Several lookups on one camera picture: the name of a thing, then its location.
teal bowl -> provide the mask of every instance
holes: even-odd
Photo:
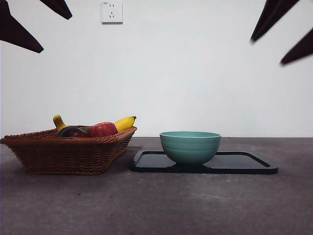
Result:
[[[160,139],[169,159],[182,166],[198,166],[215,156],[221,135],[210,132],[171,131],[160,133]]]

bowl rim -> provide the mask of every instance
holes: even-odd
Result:
[[[206,137],[190,136],[190,137],[184,137],[184,136],[172,136],[172,135],[168,134],[168,133],[173,133],[173,132],[206,133],[206,134],[214,134],[215,136],[206,136]],[[213,133],[213,132],[206,132],[206,131],[166,131],[166,132],[161,132],[160,136],[173,137],[173,138],[192,138],[192,139],[207,139],[207,138],[218,138],[218,137],[221,137],[220,134]]]

dark purple eggplant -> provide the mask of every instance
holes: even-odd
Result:
[[[86,133],[82,130],[79,129],[76,126],[67,126],[61,129],[57,137],[79,137],[79,138],[85,138],[87,137]]]

red bell pepper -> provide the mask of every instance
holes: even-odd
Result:
[[[104,137],[117,134],[117,128],[112,122],[103,122],[93,126],[88,127],[87,136],[88,137]]]

basket rim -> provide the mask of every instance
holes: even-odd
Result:
[[[44,130],[39,132],[30,132],[18,135],[8,135],[0,139],[1,144],[84,144],[84,143],[113,143],[120,142],[132,135],[137,130],[137,127],[133,126],[125,131],[119,132],[115,135],[105,137],[92,137],[92,138],[77,138],[77,137],[55,137],[48,136],[42,137],[43,134],[50,134],[56,132],[56,128],[50,130]]]

